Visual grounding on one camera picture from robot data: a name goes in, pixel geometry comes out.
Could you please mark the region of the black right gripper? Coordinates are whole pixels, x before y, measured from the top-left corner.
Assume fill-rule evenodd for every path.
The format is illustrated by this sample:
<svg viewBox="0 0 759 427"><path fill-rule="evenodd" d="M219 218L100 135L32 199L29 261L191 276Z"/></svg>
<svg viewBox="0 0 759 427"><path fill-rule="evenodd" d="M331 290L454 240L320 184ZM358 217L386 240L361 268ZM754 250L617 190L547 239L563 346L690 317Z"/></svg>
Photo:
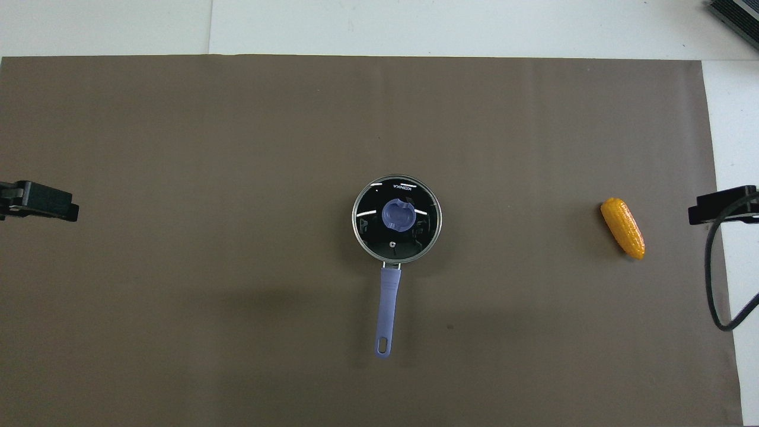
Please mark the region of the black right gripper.
<svg viewBox="0 0 759 427"><path fill-rule="evenodd" d="M758 224L758 190L757 186L749 186L747 195L754 195L745 204L744 224ZM742 197L742 187L731 187L718 192L696 197L696 205L688 208L688 222L691 226L713 222L719 214Z"/></svg>

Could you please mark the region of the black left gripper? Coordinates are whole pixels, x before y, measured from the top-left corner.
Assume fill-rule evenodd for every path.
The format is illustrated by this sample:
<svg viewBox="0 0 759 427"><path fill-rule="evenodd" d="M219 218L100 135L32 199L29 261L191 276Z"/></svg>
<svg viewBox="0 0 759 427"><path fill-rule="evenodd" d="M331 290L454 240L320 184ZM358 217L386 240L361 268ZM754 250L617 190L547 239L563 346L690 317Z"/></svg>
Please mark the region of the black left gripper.
<svg viewBox="0 0 759 427"><path fill-rule="evenodd" d="M23 198L23 211L14 205ZM1 221L8 217L48 217L77 222L79 206L70 192L44 186L34 181L1 181Z"/></svg>

